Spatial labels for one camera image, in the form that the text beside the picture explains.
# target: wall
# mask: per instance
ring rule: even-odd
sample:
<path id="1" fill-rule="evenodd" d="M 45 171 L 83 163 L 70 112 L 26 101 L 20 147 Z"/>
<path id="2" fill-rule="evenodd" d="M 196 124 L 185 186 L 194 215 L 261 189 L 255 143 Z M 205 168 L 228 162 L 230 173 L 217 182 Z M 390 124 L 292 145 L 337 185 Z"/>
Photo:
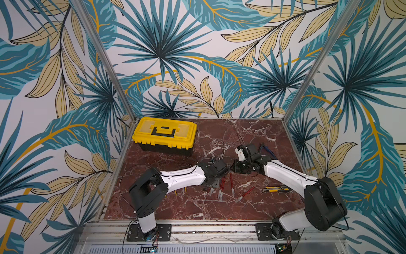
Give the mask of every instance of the wall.
<path id="1" fill-rule="evenodd" d="M 101 38 L 137 116 L 282 117 L 347 1 L 288 2 L 116 1 Z"/>
<path id="2" fill-rule="evenodd" d="M 69 1 L 14 3 L 0 4 L 0 253 L 71 253 L 129 117 Z"/>
<path id="3" fill-rule="evenodd" d="M 288 123 L 308 173 L 333 179 L 346 202 L 353 253 L 406 253 L 405 11 L 405 1 L 376 1 Z"/>

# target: metal plate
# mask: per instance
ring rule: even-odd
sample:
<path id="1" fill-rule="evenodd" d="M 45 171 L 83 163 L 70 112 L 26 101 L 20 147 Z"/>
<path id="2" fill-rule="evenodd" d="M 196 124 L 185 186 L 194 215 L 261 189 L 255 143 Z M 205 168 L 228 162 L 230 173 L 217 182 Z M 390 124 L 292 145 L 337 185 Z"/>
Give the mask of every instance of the metal plate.
<path id="1" fill-rule="evenodd" d="M 272 223 L 258 223 L 255 224 L 255 231 L 259 241 L 277 240 L 272 236 Z M 293 241 L 299 240 L 299 232 L 292 231 L 291 235 Z"/>
<path id="2" fill-rule="evenodd" d="M 171 224 L 157 224 L 157 229 L 159 232 L 158 241 L 169 242 L 171 239 Z M 139 224 L 133 224 L 130 226 L 130 230 L 127 234 L 127 242 L 144 242 L 147 235 L 141 231 Z"/>

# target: red marble surface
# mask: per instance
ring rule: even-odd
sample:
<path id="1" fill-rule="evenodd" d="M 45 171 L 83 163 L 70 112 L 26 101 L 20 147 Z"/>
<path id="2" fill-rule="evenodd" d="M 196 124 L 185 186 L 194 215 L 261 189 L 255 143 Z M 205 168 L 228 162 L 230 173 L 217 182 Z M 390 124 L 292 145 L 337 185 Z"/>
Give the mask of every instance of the red marble surface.
<path id="1" fill-rule="evenodd" d="M 280 120 L 245 120 L 245 119 L 190 119 L 197 124 L 197 134 L 193 155 L 161 154 L 144 152 L 139 145 L 132 143 L 127 151 L 120 176 L 114 187 L 104 219 L 133 219 L 133 209 L 123 200 L 120 191 L 130 202 L 128 188 L 147 169 L 146 165 L 155 166 L 162 171 L 188 168 L 211 152 L 220 156 L 225 144 L 224 161 L 231 166 L 237 158 L 235 148 L 240 144 L 236 130 L 245 144 L 259 146 L 264 142 L 284 164 L 300 170 L 298 160 Z M 281 183 L 263 175 L 233 175 L 235 197 L 231 196 L 230 175 L 226 175 L 222 201 L 217 199 L 218 189 L 211 196 L 203 186 L 187 187 L 171 192 L 155 211 L 156 219 L 272 219 L 284 212 L 304 207 L 302 198 L 294 191 L 288 193 L 262 193 L 265 186 L 280 186 Z M 236 199 L 255 187 L 241 201 Z"/>

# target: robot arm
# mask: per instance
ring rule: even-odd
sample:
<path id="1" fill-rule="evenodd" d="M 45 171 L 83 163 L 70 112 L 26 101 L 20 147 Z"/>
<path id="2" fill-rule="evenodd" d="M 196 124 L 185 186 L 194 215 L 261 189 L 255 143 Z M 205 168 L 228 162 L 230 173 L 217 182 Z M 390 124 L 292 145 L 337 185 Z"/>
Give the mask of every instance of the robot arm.
<path id="1" fill-rule="evenodd" d="M 240 145 L 235 152 L 238 160 L 234 160 L 232 171 L 241 174 L 257 171 L 287 185 L 304 198 L 305 208 L 272 220 L 276 238 L 284 238 L 290 231 L 308 226 L 326 231 L 347 214 L 347 208 L 331 179 L 318 179 L 294 170 L 273 156 L 261 155 L 253 144 Z"/>
<path id="2" fill-rule="evenodd" d="M 156 228 L 155 210 L 166 194 L 188 186 L 210 185 L 228 170 L 223 160 L 169 172 L 148 169 L 128 191 L 142 232 L 148 233 Z"/>

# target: yellow toolbox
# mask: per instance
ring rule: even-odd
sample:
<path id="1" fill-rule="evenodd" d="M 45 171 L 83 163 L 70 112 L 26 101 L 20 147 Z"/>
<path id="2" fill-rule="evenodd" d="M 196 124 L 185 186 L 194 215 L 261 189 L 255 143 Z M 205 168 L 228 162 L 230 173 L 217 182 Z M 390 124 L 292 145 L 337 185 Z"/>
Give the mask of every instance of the yellow toolbox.
<path id="1" fill-rule="evenodd" d="M 190 156 L 196 131 L 197 125 L 193 122 L 143 117 L 132 139 L 143 151 Z"/>

